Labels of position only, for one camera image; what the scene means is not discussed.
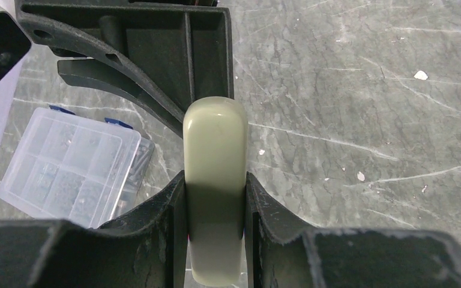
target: screw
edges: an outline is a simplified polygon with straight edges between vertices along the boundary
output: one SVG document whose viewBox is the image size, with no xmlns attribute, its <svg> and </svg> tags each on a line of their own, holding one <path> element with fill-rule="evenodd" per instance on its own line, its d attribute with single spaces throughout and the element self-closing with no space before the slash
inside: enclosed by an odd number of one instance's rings
<svg viewBox="0 0 461 288">
<path fill-rule="evenodd" d="M 8 52 L 4 52 L 0 54 L 0 66 L 7 66 L 10 63 L 11 54 Z"/>
</svg>

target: white speck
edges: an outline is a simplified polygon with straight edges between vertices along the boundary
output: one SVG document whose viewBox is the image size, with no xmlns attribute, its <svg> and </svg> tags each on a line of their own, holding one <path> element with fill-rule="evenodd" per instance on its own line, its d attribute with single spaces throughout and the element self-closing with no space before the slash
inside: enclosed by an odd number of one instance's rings
<svg viewBox="0 0 461 288">
<path fill-rule="evenodd" d="M 356 175 L 356 177 L 358 177 L 358 180 L 361 182 L 365 181 L 365 175 L 361 173 L 361 171 L 358 171 L 358 175 Z"/>
<path fill-rule="evenodd" d="M 414 74 L 414 77 L 416 79 L 420 79 L 420 80 L 427 80 L 429 78 L 427 73 L 425 73 L 425 72 L 423 72 L 421 70 L 416 72 L 416 74 Z"/>
</svg>

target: gray marble surface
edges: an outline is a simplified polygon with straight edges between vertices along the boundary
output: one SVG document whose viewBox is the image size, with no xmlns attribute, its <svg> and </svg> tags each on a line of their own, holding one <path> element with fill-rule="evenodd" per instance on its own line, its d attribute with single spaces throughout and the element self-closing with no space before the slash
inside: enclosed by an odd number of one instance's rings
<svg viewBox="0 0 461 288">
<path fill-rule="evenodd" d="M 461 243 L 461 0 L 224 0 L 249 171 L 317 226 L 443 230 Z M 69 87 L 31 50 L 0 150 L 2 179 L 36 107 L 113 116 L 156 150 L 137 203 L 183 167 L 182 141 L 135 105 Z M 428 75 L 418 80 L 418 71 Z M 25 214 L 0 200 L 0 218 Z M 186 286 L 198 287 L 187 266 Z M 234 287 L 246 287 L 246 275 Z"/>
</svg>

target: pale green object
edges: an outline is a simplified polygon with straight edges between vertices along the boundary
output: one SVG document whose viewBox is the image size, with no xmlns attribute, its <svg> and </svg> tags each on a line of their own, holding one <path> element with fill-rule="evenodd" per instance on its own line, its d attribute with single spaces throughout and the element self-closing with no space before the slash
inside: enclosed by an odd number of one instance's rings
<svg viewBox="0 0 461 288">
<path fill-rule="evenodd" d="M 240 276 L 248 120 L 232 99 L 195 101 L 183 121 L 191 271 L 206 286 Z"/>
</svg>

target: clear plastic lid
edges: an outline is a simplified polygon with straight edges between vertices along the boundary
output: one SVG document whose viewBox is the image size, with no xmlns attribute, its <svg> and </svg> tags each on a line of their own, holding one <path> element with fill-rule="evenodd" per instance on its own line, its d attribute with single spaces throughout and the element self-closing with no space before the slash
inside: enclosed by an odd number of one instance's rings
<svg viewBox="0 0 461 288">
<path fill-rule="evenodd" d="M 98 227 L 115 215 L 140 133 L 37 108 L 0 185 L 0 198 L 34 218 Z"/>
</svg>

